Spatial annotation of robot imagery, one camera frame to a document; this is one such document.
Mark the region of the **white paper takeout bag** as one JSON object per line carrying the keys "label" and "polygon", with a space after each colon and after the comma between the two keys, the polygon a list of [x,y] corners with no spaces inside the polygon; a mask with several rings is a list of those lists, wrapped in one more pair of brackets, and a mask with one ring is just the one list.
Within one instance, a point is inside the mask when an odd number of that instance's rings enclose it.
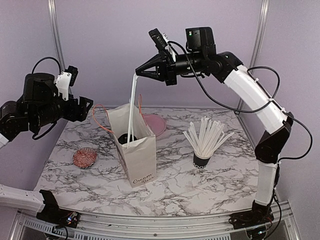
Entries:
{"label": "white paper takeout bag", "polygon": [[[96,119],[95,110],[102,107],[110,128],[102,126]],[[96,104],[92,117],[100,128],[113,136],[119,162],[126,173],[132,188],[145,185],[157,178],[156,136],[146,124],[141,108],[133,106],[131,130],[129,127],[131,105],[129,103],[107,110],[102,104]],[[118,138],[128,134],[126,144],[120,144]],[[137,140],[130,142],[130,135]]]}

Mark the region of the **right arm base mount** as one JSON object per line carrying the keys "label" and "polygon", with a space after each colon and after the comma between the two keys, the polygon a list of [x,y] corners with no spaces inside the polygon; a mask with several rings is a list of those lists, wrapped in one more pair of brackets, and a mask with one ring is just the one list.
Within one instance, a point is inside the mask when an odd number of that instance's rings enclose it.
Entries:
{"label": "right arm base mount", "polygon": [[238,230],[270,223],[274,219],[275,218],[271,212],[267,213],[266,215],[262,215],[260,212],[248,210],[231,214],[228,222],[233,226],[234,230]]}

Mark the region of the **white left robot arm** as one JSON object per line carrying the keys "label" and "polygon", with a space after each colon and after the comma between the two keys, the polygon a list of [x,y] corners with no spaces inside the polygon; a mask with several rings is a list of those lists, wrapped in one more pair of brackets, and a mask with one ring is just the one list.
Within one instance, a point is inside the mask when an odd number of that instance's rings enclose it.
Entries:
{"label": "white left robot arm", "polygon": [[[7,101],[0,108],[0,146],[12,142],[22,132],[32,132],[37,141],[47,135],[64,119],[83,122],[93,106],[93,100],[81,96],[75,98],[70,92],[79,71],[74,66],[59,69],[59,74],[28,73],[24,79],[22,96]],[[43,212],[53,223],[63,219],[53,194],[47,190],[28,191],[6,185],[0,186],[0,203],[3,206]]]}

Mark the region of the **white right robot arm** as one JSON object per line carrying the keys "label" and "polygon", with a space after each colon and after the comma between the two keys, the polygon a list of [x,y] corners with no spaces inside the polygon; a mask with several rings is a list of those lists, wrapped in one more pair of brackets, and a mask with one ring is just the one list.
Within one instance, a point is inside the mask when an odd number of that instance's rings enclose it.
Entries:
{"label": "white right robot arm", "polygon": [[176,85],[177,77],[193,74],[214,76],[220,83],[233,90],[249,107],[248,114],[256,114],[265,132],[254,149],[259,161],[258,184],[252,208],[247,219],[258,224],[267,216],[267,207],[272,203],[280,153],[287,143],[292,125],[298,120],[291,112],[285,111],[250,73],[233,53],[217,53],[213,31],[210,27],[187,28],[186,46],[182,54],[170,53],[174,41],[169,41],[155,28],[149,31],[158,54],[136,68],[138,76]]}

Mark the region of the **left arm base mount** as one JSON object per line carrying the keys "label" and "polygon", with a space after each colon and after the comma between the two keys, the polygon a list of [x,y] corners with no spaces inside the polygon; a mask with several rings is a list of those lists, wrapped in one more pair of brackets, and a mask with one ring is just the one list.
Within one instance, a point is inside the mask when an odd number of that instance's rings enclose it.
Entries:
{"label": "left arm base mount", "polygon": [[36,214],[36,218],[62,227],[76,228],[80,213],[59,207],[56,198],[49,190],[39,191],[43,197],[44,208]]}

